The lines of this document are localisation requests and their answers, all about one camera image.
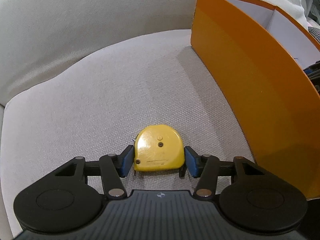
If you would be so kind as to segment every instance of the yellow tape measure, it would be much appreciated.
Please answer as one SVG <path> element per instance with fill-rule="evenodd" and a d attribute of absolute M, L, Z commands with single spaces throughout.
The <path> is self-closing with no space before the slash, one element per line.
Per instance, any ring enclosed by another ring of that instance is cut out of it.
<path fill-rule="evenodd" d="M 175 129 L 165 124 L 143 129 L 137 135 L 134 151 L 136 171 L 171 170 L 184 164 L 182 139 Z"/>

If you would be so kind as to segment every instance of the orange box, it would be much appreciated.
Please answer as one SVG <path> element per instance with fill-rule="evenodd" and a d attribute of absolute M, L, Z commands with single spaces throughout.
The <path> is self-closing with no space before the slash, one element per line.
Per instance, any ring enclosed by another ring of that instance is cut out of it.
<path fill-rule="evenodd" d="M 320 60 L 320 44 L 261 0 L 197 0 L 191 45 L 257 164 L 320 197 L 320 97 L 303 71 Z"/>

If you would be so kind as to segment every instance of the logo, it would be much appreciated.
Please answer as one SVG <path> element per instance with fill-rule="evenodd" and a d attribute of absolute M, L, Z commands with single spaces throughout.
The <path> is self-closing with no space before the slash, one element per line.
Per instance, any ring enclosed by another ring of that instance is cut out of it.
<path fill-rule="evenodd" d="M 160 192 L 160 193 L 158 193 L 156 196 L 159 197 L 159 198 L 163 198 L 163 197 L 165 197 L 165 194 L 162 193 L 162 192 Z"/>

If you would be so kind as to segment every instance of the gray ribbed cover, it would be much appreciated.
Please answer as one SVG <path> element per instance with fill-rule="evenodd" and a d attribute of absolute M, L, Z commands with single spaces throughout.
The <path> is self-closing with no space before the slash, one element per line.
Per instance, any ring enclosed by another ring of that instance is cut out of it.
<path fill-rule="evenodd" d="M 44 236 L 25 231 L 17 240 L 303 240 L 293 231 L 280 236 L 256 236 L 229 225 L 214 204 L 198 201 L 189 191 L 134 190 L 111 201 L 92 224 L 64 235 Z"/>

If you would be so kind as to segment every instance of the gray fabric cushion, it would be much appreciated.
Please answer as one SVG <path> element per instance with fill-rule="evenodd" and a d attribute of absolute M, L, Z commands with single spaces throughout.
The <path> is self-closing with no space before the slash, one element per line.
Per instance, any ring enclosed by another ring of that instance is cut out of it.
<path fill-rule="evenodd" d="M 3 121 L 4 107 L 0 106 L 0 143 L 1 143 L 1 130 Z M 7 213 L 4 208 L 4 202 L 2 199 L 1 183 L 0 183 L 0 239 L 10 240 L 12 239 L 12 233 L 9 227 L 9 221 Z"/>
<path fill-rule="evenodd" d="M 4 204 L 13 234 L 12 204 L 23 188 L 75 156 L 88 161 L 120 154 L 151 124 L 174 127 L 185 145 L 221 160 L 252 159 L 218 85 L 190 46 L 190 30 L 154 33 L 101 49 L 6 105 L 0 154 Z M 123 179 L 132 189 L 189 189 L 196 179 L 177 171 Z M 220 179 L 218 191 L 229 183 Z M 102 192 L 101 182 L 89 184 Z"/>
<path fill-rule="evenodd" d="M 0 104 L 132 37 L 190 29 L 196 0 L 0 0 Z"/>

